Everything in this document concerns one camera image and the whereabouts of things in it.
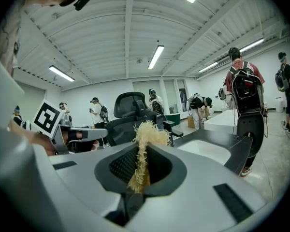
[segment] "floor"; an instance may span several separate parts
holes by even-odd
[[[282,129],[281,121],[285,120],[285,113],[269,111],[268,138],[264,137],[260,151],[252,165],[252,172],[243,178],[256,188],[262,197],[269,202],[283,194],[290,182],[290,139]],[[195,129],[188,128],[187,120],[174,127],[184,135]]]

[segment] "black chair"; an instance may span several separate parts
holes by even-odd
[[[114,116],[118,119],[110,121],[106,125],[108,130],[107,140],[111,146],[131,142],[135,136],[135,128],[139,128],[142,122],[148,120],[157,122],[155,111],[148,109],[145,103],[145,95],[140,92],[128,92],[118,96],[114,106]],[[164,121],[165,130],[177,137],[183,133],[172,130],[171,121]]]

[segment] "box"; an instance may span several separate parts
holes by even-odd
[[[188,121],[188,127],[195,129],[193,117],[192,116],[187,116],[187,121]]]

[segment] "white shirt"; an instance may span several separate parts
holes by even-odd
[[[97,113],[97,115],[90,113],[91,118],[93,120],[93,124],[98,124],[98,123],[104,122],[104,120],[100,116],[101,109],[102,109],[102,106],[99,103],[92,105],[93,112]]]

